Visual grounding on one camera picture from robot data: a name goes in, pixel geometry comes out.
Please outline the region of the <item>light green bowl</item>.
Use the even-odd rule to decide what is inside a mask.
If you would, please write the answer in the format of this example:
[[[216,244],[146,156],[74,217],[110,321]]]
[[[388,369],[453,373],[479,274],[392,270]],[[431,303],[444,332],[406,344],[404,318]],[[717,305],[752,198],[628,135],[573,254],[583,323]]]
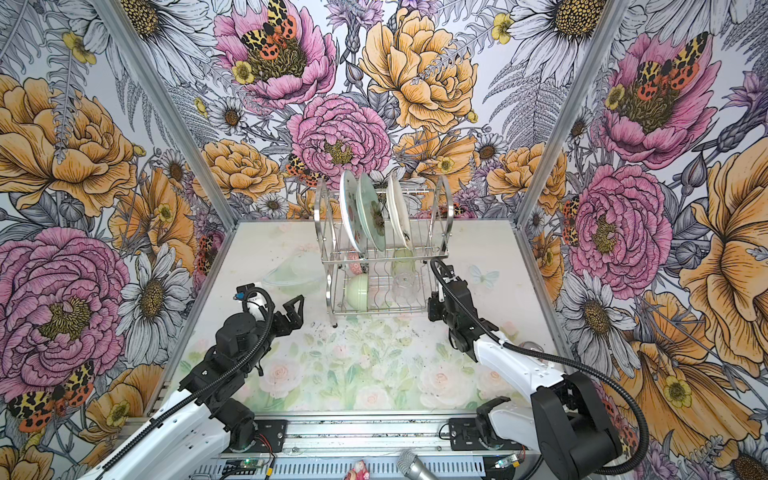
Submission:
[[[344,298],[347,307],[356,312],[368,311],[369,277],[359,274],[351,277],[345,286]]]

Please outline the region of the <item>chrome two-tier dish rack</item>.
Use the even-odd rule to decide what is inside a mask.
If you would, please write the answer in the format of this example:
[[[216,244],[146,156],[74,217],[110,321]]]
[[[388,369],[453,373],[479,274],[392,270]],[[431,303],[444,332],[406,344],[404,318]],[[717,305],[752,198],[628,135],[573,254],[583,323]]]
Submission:
[[[385,221],[386,248],[376,250],[366,235],[366,252],[358,254],[349,243],[344,231],[339,205],[339,184],[337,189],[330,189],[324,181],[317,185],[314,195],[313,217],[316,236],[320,248],[321,262],[325,270],[325,303],[331,325],[347,316],[360,314],[398,315],[422,313],[426,311],[428,299],[434,288],[433,275],[429,263],[434,258],[444,259],[448,255],[448,244],[454,221],[453,191],[448,179],[440,175],[434,182],[414,182],[400,180],[405,202],[410,217],[411,234],[414,248],[416,272],[421,281],[419,303],[415,307],[402,307],[396,304],[393,296],[393,254],[396,249],[404,248],[395,238],[387,208],[387,184],[375,183],[382,214]],[[347,281],[353,277],[347,270],[347,257],[357,253],[360,261],[367,267],[369,277],[368,311],[350,310],[344,298]]]

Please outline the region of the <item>clear glass cup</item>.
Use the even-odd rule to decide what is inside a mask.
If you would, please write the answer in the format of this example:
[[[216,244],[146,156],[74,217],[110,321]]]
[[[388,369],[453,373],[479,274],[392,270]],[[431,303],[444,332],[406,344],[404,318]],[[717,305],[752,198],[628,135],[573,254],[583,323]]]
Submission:
[[[393,296],[397,305],[415,307],[419,303],[421,281],[415,270],[401,270],[393,276]]]

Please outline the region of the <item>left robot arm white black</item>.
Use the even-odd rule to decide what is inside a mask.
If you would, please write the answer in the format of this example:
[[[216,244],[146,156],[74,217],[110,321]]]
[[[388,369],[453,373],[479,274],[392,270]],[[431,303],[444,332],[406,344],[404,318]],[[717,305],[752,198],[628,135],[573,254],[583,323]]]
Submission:
[[[257,438],[254,413],[234,398],[252,371],[261,374],[272,342],[300,329],[298,295],[277,308],[260,287],[235,295],[242,310],[217,330],[203,360],[165,403],[85,479],[184,479],[226,450],[242,451]]]

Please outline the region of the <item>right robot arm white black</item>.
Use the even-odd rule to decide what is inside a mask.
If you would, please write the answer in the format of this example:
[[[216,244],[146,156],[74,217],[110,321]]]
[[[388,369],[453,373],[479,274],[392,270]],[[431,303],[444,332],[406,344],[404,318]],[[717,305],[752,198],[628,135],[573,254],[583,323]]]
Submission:
[[[437,281],[429,319],[447,325],[454,349],[528,397],[517,405],[502,395],[476,409],[474,430],[484,446],[528,447],[558,479],[583,479],[622,455],[619,434],[586,375],[562,372],[541,351],[514,351],[495,326],[477,316],[466,281]]]

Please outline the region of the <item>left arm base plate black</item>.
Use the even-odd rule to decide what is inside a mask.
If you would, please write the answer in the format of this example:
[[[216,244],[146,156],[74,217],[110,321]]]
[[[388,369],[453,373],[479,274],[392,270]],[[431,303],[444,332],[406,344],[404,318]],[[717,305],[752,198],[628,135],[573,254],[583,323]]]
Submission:
[[[288,421],[256,419],[237,426],[230,434],[230,453],[272,453],[283,451]]]

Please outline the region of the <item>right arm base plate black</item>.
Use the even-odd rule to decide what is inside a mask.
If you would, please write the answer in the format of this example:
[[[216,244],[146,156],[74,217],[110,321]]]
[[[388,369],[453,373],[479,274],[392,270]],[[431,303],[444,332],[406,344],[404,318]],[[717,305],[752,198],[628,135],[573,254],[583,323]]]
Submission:
[[[511,440],[501,439],[490,430],[490,426],[474,418],[450,418],[447,431],[439,436],[450,443],[452,451],[513,451],[521,450],[523,445]]]

